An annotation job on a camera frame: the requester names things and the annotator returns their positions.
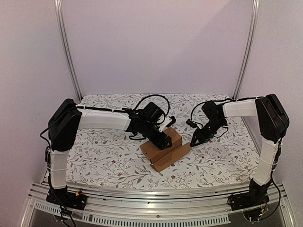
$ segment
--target vent grille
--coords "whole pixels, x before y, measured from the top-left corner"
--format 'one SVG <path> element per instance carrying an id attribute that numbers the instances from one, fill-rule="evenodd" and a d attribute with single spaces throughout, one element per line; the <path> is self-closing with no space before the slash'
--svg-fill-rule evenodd
<path id="1" fill-rule="evenodd" d="M 37 201 L 35 204 L 35 208 L 47 213 L 60 215 L 60 209 L 55 205 L 45 204 Z M 230 223 L 228 215 L 178 221 L 138 221 L 130 219 L 124 220 L 117 218 L 106 218 L 99 215 L 85 213 L 83 214 L 82 219 L 74 219 L 86 223 L 103 225 L 108 227 L 207 227 Z"/>

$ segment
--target wall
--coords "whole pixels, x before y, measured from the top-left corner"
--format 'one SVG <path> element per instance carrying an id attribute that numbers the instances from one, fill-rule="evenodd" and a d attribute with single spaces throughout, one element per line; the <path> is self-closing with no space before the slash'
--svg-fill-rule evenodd
<path id="1" fill-rule="evenodd" d="M 261 1 L 240 97 L 276 93 L 290 118 L 274 177 L 284 184 L 297 226 L 303 226 L 303 1 Z M 249 121 L 259 135 L 255 121 Z"/>
<path id="2" fill-rule="evenodd" d="M 62 1 L 84 95 L 232 95 L 252 0 Z"/>
<path id="3" fill-rule="evenodd" d="M 0 97 L 0 226 L 15 227 L 46 169 L 39 133 L 75 98 L 53 1 L 0 1 Z"/>

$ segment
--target floral tablecloth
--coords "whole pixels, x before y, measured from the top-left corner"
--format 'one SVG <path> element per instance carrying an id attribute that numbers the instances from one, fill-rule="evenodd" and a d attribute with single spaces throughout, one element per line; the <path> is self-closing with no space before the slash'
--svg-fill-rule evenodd
<path id="1" fill-rule="evenodd" d="M 113 94 L 85 96 L 81 104 L 87 106 L 121 109 L 134 107 L 147 94 Z M 183 144 L 190 141 L 195 129 L 185 121 L 192 108 L 205 100 L 226 98 L 224 95 L 165 94 L 170 101 L 169 115 L 176 117 L 172 126 L 183 137 Z M 143 108 L 153 101 L 164 111 L 166 101 L 152 97 L 144 101 Z M 194 119 L 206 123 L 201 108 Z M 145 142 L 130 140 L 130 133 L 117 130 L 85 129 L 78 131 L 67 163 L 67 181 L 91 186 L 132 189 L 184 189 L 218 186 L 249 181 L 258 165 L 254 143 L 240 117 L 227 120 L 229 130 L 221 138 L 193 147 L 188 155 L 161 173 L 150 163 L 139 146 Z M 218 136 L 225 129 L 218 131 Z"/>

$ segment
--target metal pole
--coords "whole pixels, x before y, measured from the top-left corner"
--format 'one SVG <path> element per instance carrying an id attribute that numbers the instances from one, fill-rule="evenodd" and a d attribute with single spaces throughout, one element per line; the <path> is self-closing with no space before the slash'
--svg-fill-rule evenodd
<path id="1" fill-rule="evenodd" d="M 252 4 L 252 14 L 251 14 L 251 20 L 250 20 L 250 31 L 246 43 L 246 49 L 245 49 L 245 54 L 243 57 L 240 73 L 238 76 L 236 88 L 233 92 L 232 98 L 237 99 L 241 90 L 241 86 L 243 83 L 243 79 L 245 76 L 245 71 L 248 65 L 249 57 L 250 57 L 250 51 L 253 43 L 253 38 L 257 26 L 257 19 L 258 19 L 258 12 L 259 12 L 259 5 L 260 5 L 260 0 L 254 0 Z"/>
<path id="2" fill-rule="evenodd" d="M 81 100 L 83 98 L 83 96 L 82 96 L 82 93 L 81 93 L 81 90 L 79 87 L 78 79 L 76 77 L 75 68 L 72 63 L 71 51 L 70 51 L 70 48 L 68 45 L 67 35 L 66 35 L 66 31 L 65 31 L 61 0 L 54 0 L 54 3 L 55 3 L 59 31 L 60 31 L 60 35 L 61 35 L 61 41 L 62 41 L 62 45 L 63 45 L 63 50 L 64 50 L 67 66 L 68 66 L 68 69 L 70 72 L 72 85 L 75 89 L 77 98 L 79 100 Z"/>

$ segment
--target cardboard box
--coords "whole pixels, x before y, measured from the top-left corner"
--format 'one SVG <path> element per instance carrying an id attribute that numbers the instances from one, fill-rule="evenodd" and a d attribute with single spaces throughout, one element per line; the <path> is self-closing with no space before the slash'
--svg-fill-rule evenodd
<path id="1" fill-rule="evenodd" d="M 182 137 L 173 128 L 168 128 L 164 132 L 171 137 L 171 148 L 160 150 L 150 141 L 140 146 L 143 154 L 151 162 L 152 168 L 157 172 L 166 169 L 191 150 L 190 143 L 182 146 Z"/>

